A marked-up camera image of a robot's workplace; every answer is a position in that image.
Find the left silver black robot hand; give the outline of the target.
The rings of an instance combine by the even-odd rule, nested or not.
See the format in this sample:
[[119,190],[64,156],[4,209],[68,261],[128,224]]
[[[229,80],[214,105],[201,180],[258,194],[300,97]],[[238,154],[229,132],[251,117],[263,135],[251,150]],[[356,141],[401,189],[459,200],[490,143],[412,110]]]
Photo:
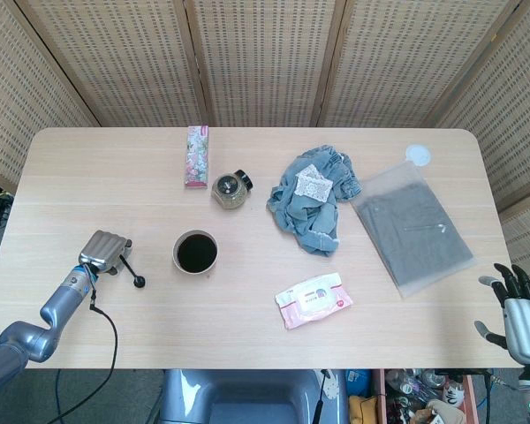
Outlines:
[[93,272],[115,276],[123,267],[132,250],[133,242],[108,231],[97,230],[79,254],[79,264],[87,264]]

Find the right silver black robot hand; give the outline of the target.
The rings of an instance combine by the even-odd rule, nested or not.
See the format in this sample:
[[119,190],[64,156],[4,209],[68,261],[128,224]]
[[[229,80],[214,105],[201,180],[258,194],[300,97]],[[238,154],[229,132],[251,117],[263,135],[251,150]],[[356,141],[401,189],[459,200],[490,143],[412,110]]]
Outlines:
[[501,274],[480,276],[479,282],[491,288],[500,304],[504,333],[496,334],[481,321],[474,327],[482,338],[505,349],[520,365],[530,366],[530,277],[519,266],[507,267],[496,263],[494,268]]

